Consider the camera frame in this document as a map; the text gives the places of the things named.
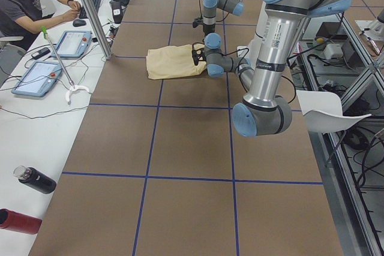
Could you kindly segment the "teach pendant tablet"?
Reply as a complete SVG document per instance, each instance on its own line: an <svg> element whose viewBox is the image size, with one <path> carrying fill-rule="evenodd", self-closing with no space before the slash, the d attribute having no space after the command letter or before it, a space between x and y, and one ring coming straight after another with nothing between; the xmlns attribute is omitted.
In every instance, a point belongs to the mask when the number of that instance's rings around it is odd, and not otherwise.
<svg viewBox="0 0 384 256"><path fill-rule="evenodd" d="M55 46L55 51L60 58L76 59L86 52L91 40L91 31L64 31Z"/></svg>
<svg viewBox="0 0 384 256"><path fill-rule="evenodd" d="M12 88L11 93L28 97L43 97L56 85L62 68L58 62L34 61Z"/></svg>

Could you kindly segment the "lower teach pendant tablet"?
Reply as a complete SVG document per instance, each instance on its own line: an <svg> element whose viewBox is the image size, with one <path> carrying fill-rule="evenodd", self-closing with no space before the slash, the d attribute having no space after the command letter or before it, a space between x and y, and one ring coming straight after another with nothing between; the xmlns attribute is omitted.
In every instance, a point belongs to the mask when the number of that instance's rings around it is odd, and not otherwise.
<svg viewBox="0 0 384 256"><path fill-rule="evenodd" d="M43 97L56 85L62 68L58 62L34 61L12 88L11 93L28 97Z"/></svg>

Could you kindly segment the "black water bottle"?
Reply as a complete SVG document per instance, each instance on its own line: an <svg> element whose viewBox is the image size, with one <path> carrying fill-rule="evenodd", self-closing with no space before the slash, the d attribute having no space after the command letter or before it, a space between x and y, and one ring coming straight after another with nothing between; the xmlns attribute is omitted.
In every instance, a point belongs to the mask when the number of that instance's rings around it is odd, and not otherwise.
<svg viewBox="0 0 384 256"><path fill-rule="evenodd" d="M13 171L18 181L38 192L50 194L56 188L56 182L33 167L20 165Z"/></svg>

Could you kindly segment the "aluminium frame post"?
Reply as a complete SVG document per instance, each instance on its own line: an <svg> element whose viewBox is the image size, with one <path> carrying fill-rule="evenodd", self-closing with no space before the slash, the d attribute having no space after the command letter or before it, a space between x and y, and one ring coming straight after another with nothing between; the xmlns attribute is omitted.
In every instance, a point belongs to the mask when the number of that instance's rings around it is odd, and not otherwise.
<svg viewBox="0 0 384 256"><path fill-rule="evenodd" d="M101 50L104 54L104 57L106 60L109 60L112 55L111 48L109 46L109 43L107 42L107 38L104 34L103 27L101 25L101 22L98 18L98 13L96 12L96 9L93 5L92 0L81 0L85 11L87 13L88 19L90 21L90 24L92 26L93 32L95 36L98 39L98 43L101 47Z"/></svg>

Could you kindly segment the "red bottle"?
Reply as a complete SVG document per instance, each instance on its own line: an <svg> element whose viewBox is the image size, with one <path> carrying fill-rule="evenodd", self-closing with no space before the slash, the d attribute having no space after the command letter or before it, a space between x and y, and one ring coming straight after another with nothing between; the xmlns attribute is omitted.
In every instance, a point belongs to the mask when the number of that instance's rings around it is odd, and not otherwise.
<svg viewBox="0 0 384 256"><path fill-rule="evenodd" d="M42 220L8 209L1 209L1 229L25 234L37 234Z"/></svg>

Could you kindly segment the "reacher stick with white hook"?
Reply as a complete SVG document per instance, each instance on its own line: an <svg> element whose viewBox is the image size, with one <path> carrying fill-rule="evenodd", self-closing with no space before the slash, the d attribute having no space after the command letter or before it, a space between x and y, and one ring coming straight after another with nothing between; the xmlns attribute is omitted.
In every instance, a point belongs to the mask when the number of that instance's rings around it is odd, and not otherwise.
<svg viewBox="0 0 384 256"><path fill-rule="evenodd" d="M55 49L55 46L53 45L48 33L47 33L47 29L45 26L42 26L41 28L41 31L43 33L43 36L44 36L44 39L48 41L49 45L51 46L51 49L52 49L52 52L54 53L55 55L55 58L58 60L59 64L60 64L60 67L62 68L62 71L64 72L65 76L67 77L68 79L68 82L70 84L70 87L68 88L68 91L66 92L65 94L65 100L67 101L67 104L70 105L71 104L71 100L70 100L70 97L71 95L76 92L76 91L86 91L87 93L91 94L91 91L89 90L88 87L84 86L84 85L76 85L72 78L70 77L62 59L60 58L60 56L58 55L58 52L56 51Z"/></svg>

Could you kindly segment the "upper teach pendant tablet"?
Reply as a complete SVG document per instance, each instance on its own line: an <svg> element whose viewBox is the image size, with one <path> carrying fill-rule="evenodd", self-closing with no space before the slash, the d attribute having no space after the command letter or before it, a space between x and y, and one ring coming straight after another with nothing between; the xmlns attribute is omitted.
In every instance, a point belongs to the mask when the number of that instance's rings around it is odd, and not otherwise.
<svg viewBox="0 0 384 256"><path fill-rule="evenodd" d="M91 40L91 31L64 31L55 46L55 51L60 58L76 59L86 52Z"/></svg>

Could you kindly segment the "cream long-sleeve printed shirt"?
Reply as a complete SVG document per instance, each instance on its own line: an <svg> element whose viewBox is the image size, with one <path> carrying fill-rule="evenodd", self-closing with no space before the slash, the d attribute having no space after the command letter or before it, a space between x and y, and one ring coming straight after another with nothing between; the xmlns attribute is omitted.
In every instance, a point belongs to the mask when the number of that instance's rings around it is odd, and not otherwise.
<svg viewBox="0 0 384 256"><path fill-rule="evenodd" d="M194 64L192 45L166 46L149 49L146 56L146 69L151 80L174 79L197 76L206 70L206 62Z"/></svg>

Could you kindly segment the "seated person in grey shirt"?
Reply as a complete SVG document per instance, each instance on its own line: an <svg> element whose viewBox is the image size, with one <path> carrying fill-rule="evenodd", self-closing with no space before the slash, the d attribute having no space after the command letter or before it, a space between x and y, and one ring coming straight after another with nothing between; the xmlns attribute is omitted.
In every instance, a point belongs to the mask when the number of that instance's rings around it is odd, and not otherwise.
<svg viewBox="0 0 384 256"><path fill-rule="evenodd" d="M40 0L1 0L1 32L6 37L22 37L12 44L28 50L33 44L41 27L53 28L76 19L82 9L75 0L57 0L69 6L64 14L55 17L43 17Z"/></svg>

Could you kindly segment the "black computer mouse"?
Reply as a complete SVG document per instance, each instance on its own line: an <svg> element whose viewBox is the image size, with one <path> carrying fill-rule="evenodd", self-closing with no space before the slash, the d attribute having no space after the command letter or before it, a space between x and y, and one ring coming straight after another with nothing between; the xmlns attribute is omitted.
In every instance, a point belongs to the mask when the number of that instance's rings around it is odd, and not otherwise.
<svg viewBox="0 0 384 256"><path fill-rule="evenodd" d="M81 27L81 26L85 26L86 25L86 21L83 20L83 19L75 19L73 20L73 26L74 27Z"/></svg>

